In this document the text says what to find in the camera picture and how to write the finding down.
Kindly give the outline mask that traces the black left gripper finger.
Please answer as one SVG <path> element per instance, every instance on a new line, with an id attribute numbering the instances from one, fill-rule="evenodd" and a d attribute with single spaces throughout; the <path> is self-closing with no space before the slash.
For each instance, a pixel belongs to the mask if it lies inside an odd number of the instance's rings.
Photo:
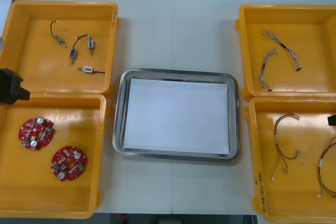
<path id="1" fill-rule="evenodd" d="M 1 69 L 1 105 L 14 104 L 22 98 L 22 78 L 10 69 Z"/>
<path id="2" fill-rule="evenodd" d="M 23 101 L 29 101 L 30 92 L 22 87 L 19 88 L 18 99 Z"/>

